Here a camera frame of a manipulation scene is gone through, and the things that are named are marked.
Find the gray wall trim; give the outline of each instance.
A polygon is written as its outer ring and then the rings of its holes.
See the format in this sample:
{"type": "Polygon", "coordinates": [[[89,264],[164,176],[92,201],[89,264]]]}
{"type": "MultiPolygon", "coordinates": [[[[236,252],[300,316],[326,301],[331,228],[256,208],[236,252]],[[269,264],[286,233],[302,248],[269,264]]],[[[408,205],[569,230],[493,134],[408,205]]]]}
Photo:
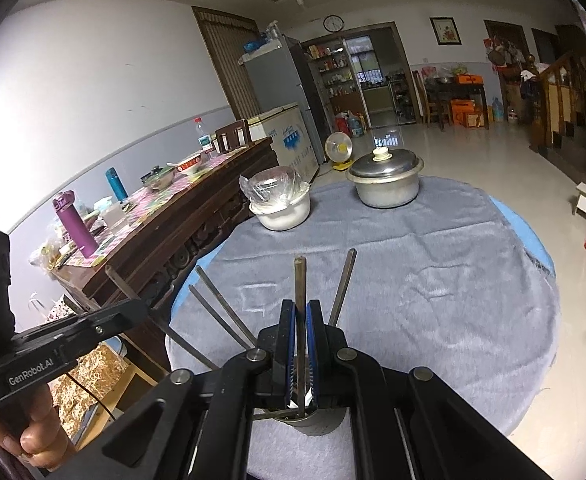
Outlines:
{"type": "Polygon", "coordinates": [[[74,182],[75,180],[77,180],[78,178],[80,178],[83,174],[88,173],[90,170],[92,170],[93,168],[99,166],[102,162],[104,162],[105,160],[108,160],[109,158],[111,158],[112,156],[118,155],[118,153],[123,152],[124,150],[129,149],[131,146],[135,146],[136,144],[142,142],[143,140],[147,140],[150,139],[150,137],[156,136],[157,134],[161,134],[162,132],[165,132],[166,130],[168,130],[169,128],[173,128],[175,126],[178,126],[179,124],[183,124],[183,123],[187,123],[189,121],[192,121],[193,119],[195,119],[196,117],[202,117],[203,115],[207,115],[207,114],[212,114],[215,112],[218,112],[220,110],[225,110],[226,108],[230,108],[229,105],[227,106],[220,106],[218,108],[213,108],[212,110],[208,110],[205,112],[202,112],[201,114],[196,114],[193,115],[193,117],[188,117],[186,119],[183,119],[181,121],[177,121],[176,123],[173,124],[169,124],[168,126],[164,126],[163,128],[160,128],[159,130],[156,130],[148,135],[145,135],[144,137],[139,137],[137,140],[134,140],[133,142],[129,142],[128,144],[122,146],[119,150],[115,150],[112,153],[109,153],[106,156],[103,156],[102,158],[100,158],[100,160],[97,160],[96,162],[94,162],[93,164],[91,164],[90,166],[87,166],[86,168],[84,168],[82,171],[80,171],[79,173],[73,175],[71,178],[69,178],[68,180],[66,180],[65,182],[63,182],[62,184],[60,184],[60,186],[55,187],[54,190],[52,190],[51,193],[49,193],[47,196],[45,196],[42,200],[40,200],[37,204],[35,204],[35,206],[33,206],[31,209],[28,210],[28,212],[26,212],[25,214],[23,214],[19,220],[17,220],[17,222],[15,224],[13,224],[8,233],[7,234],[11,234],[13,231],[15,231],[15,229],[23,222],[25,221],[26,218],[28,218],[30,215],[32,215],[39,207],[41,207],[42,205],[44,205],[46,202],[48,202],[51,198],[53,198],[55,196],[55,193],[58,193],[62,188],[68,186],[69,184],[71,184],[71,182],[74,182]]]}

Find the window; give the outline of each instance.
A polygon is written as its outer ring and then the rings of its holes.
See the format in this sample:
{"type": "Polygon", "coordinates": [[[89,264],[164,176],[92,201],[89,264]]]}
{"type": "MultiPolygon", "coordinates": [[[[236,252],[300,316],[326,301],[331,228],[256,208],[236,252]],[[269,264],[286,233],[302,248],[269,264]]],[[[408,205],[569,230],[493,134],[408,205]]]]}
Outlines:
{"type": "Polygon", "coordinates": [[[366,83],[368,86],[383,84],[385,79],[379,69],[371,38],[368,36],[351,38],[346,40],[346,45],[349,49],[349,54],[351,54],[351,62],[355,68],[358,81],[366,83]]]}

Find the metal rod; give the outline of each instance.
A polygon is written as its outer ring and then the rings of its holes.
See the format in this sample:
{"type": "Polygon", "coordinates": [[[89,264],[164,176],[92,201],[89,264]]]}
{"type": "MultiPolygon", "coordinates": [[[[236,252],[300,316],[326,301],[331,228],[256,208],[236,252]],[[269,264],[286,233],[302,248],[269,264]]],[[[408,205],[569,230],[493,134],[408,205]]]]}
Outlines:
{"type": "Polygon", "coordinates": [[[280,418],[281,416],[295,415],[297,408],[286,408],[285,410],[278,410],[277,412],[255,413],[253,420],[267,420],[268,418],[280,418]]]}
{"type": "MultiPolygon", "coordinates": [[[[137,292],[133,290],[127,282],[125,282],[124,278],[122,278],[113,267],[107,265],[105,267],[105,272],[108,278],[115,283],[115,285],[122,291],[122,293],[129,298],[129,300],[140,300],[141,298],[138,296],[137,292]]],[[[219,366],[217,366],[214,362],[211,361],[208,357],[204,354],[199,352],[195,347],[190,345],[186,342],[181,335],[179,335],[175,330],[173,330],[166,321],[162,319],[156,319],[152,313],[149,313],[149,318],[153,324],[159,328],[164,335],[168,336],[170,339],[175,341],[177,345],[185,349],[186,352],[191,354],[195,359],[201,362],[203,365],[208,366],[211,370],[219,370],[219,366]]]]}
{"type": "Polygon", "coordinates": [[[237,332],[234,332],[233,329],[228,326],[228,323],[222,319],[222,317],[213,309],[211,304],[204,299],[204,297],[199,293],[198,289],[195,288],[193,285],[189,285],[189,290],[195,296],[195,298],[201,303],[201,305],[206,309],[206,311],[213,316],[213,319],[220,323],[222,328],[227,331],[228,335],[230,335],[233,339],[235,339],[240,345],[242,345],[247,350],[251,349],[251,345],[249,345],[244,339],[240,337],[237,332]]]}
{"type": "Polygon", "coordinates": [[[357,255],[358,251],[353,248],[349,249],[349,252],[346,254],[342,276],[340,276],[340,284],[337,286],[337,292],[335,294],[335,299],[333,300],[333,308],[331,309],[331,315],[329,316],[329,326],[337,325],[340,312],[342,312],[342,303],[344,303],[344,298],[346,297],[346,289],[349,286],[349,281],[351,281],[355,256],[357,255]]]}
{"type": "Polygon", "coordinates": [[[197,359],[204,366],[208,366],[211,370],[219,370],[219,366],[217,366],[214,362],[211,361],[211,359],[202,354],[202,352],[196,349],[193,345],[190,345],[188,342],[186,342],[186,339],[175,332],[175,330],[173,330],[166,321],[157,319],[154,316],[151,316],[150,319],[157,328],[169,336],[170,339],[173,339],[177,345],[185,349],[186,352],[195,357],[195,359],[197,359]]]}
{"type": "Polygon", "coordinates": [[[307,259],[297,256],[295,271],[295,335],[297,336],[297,416],[304,416],[307,403],[307,259]]]}
{"type": "Polygon", "coordinates": [[[222,308],[231,317],[231,319],[237,325],[237,327],[242,331],[242,333],[251,342],[251,344],[254,347],[256,347],[257,346],[257,339],[251,333],[251,331],[248,329],[248,327],[242,322],[242,320],[235,313],[235,311],[231,308],[231,306],[228,304],[227,300],[224,299],[224,296],[222,296],[220,294],[219,290],[217,290],[217,288],[215,287],[215,285],[213,285],[213,282],[211,282],[211,279],[204,272],[204,269],[202,269],[200,266],[195,266],[195,271],[199,274],[199,277],[202,278],[202,281],[204,282],[204,284],[209,288],[209,290],[217,298],[217,301],[219,302],[219,304],[222,305],[222,308]]]}

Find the gray tablecloth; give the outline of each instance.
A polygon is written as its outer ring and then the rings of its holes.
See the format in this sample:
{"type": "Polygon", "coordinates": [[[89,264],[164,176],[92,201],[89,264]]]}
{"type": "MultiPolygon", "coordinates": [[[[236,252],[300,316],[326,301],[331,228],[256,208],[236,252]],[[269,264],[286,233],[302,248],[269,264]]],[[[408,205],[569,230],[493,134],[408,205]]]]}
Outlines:
{"type": "MultiPolygon", "coordinates": [[[[554,278],[488,195],[426,176],[400,208],[365,206],[349,182],[314,190],[311,200],[309,218],[289,231],[268,231],[256,218],[239,225],[207,269],[253,333],[276,324],[281,300],[293,298],[297,254],[307,257],[307,297],[321,301],[326,321],[355,247],[338,325],[349,345],[385,367],[432,368],[500,431],[512,431],[555,355],[560,306],[554,278]]],[[[192,295],[171,326],[219,365],[243,350],[192,295]]],[[[173,368],[206,370],[170,340],[167,351],[173,368]]],[[[354,478],[349,417],[323,437],[254,423],[248,471],[260,479],[354,478]]]]}

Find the human hand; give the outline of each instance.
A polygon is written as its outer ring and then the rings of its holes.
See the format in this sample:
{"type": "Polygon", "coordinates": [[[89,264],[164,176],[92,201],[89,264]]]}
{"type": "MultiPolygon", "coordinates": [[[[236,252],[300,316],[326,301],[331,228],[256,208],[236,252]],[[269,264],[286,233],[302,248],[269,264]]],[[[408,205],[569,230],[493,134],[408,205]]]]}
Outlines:
{"type": "Polygon", "coordinates": [[[37,388],[22,407],[30,419],[28,428],[17,440],[0,421],[0,446],[34,467],[49,470],[58,468],[76,453],[53,407],[47,384],[37,388]]]}

